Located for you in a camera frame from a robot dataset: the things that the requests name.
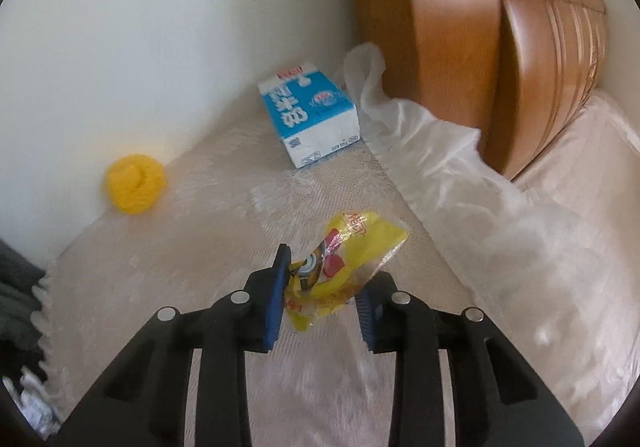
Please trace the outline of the printed paper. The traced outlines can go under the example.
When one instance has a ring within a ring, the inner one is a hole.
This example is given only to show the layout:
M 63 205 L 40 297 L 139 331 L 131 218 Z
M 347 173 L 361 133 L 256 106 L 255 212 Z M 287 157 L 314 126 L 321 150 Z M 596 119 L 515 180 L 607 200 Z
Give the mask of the printed paper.
M 6 375 L 1 380 L 30 427 L 44 441 L 53 439 L 62 427 L 63 418 L 43 381 L 26 367 L 22 368 L 21 378 L 16 383 Z

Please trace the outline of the yellow snack wrapper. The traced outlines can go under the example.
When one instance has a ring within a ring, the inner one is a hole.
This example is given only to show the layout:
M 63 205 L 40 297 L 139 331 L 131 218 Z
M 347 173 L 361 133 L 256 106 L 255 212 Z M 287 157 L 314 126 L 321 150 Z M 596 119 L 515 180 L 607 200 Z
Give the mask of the yellow snack wrapper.
M 284 309 L 297 332 L 345 306 L 408 239 L 405 225 L 373 211 L 347 211 L 326 224 L 306 259 L 290 266 Z

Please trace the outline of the white lace nightstand cover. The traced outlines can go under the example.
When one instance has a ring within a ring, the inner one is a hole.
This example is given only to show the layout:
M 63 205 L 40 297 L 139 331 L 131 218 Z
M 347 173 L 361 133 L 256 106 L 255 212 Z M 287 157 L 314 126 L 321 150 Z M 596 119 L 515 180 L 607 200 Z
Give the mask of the white lace nightstand cover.
M 44 369 L 64 415 L 153 311 L 208 306 L 286 243 L 283 332 L 247 366 L 258 444 L 382 443 L 392 360 L 367 352 L 352 301 L 377 271 L 450 311 L 483 308 L 587 441 L 605 429 L 631 378 L 604 334 L 608 267 L 582 220 L 480 161 L 476 130 L 387 97 L 383 69 L 369 44 L 344 62 L 360 144 L 291 170 L 270 122 L 253 116 L 183 155 L 152 210 L 107 213 L 63 252 L 49 273 Z

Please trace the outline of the bed with pink sheet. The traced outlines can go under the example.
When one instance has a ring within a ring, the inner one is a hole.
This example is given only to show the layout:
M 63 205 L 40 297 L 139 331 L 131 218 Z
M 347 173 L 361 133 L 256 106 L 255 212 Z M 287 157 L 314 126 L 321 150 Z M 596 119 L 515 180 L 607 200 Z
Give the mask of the bed with pink sheet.
M 577 306 L 592 320 L 578 342 L 585 352 L 567 347 L 579 367 L 562 401 L 592 443 L 639 376 L 639 134 L 596 90 L 515 182 L 578 218 L 570 237 L 591 287 Z

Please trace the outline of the yellow mesh ball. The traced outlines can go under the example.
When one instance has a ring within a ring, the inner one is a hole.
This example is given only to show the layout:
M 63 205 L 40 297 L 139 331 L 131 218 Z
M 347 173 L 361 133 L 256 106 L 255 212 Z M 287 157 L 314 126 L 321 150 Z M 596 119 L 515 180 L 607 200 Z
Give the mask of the yellow mesh ball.
M 136 215 L 148 211 L 167 186 L 162 164 L 145 154 L 130 154 L 115 161 L 105 173 L 105 188 L 119 211 Z

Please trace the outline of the blue white milk carton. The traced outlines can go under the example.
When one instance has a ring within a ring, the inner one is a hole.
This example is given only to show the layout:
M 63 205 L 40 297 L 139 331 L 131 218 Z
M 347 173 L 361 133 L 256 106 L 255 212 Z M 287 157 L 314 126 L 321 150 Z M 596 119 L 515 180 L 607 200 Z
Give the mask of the blue white milk carton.
M 355 144 L 355 105 L 313 63 L 304 62 L 258 84 L 273 127 L 293 165 L 302 168 Z

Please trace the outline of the wooden headboard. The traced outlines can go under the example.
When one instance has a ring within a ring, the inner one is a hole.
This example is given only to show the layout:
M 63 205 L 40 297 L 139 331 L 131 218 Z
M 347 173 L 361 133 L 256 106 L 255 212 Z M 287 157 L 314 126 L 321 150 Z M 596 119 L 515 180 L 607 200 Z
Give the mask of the wooden headboard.
M 381 49 L 386 94 L 480 130 L 480 155 L 514 178 L 597 86 L 605 0 L 355 0 Z

